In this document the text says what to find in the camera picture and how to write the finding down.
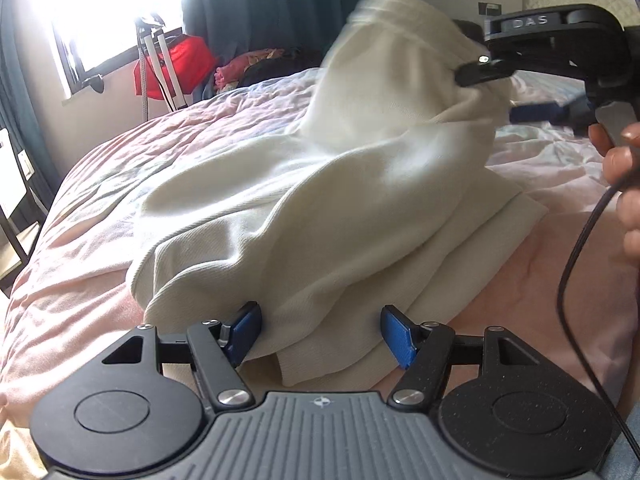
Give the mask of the person's right hand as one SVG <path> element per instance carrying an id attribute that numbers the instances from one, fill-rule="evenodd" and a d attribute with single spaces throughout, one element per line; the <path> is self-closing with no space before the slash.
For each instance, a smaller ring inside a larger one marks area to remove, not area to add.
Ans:
<path id="1" fill-rule="evenodd" d="M 638 122 L 623 128 L 623 146 L 615 146 L 608 132 L 600 124 L 588 129 L 588 136 L 598 153 L 603 156 L 602 172 L 609 184 L 614 184 L 629 171 L 639 166 Z M 624 228 L 623 248 L 625 256 L 636 266 L 639 265 L 639 187 L 630 186 L 620 194 L 616 204 L 618 220 Z"/>

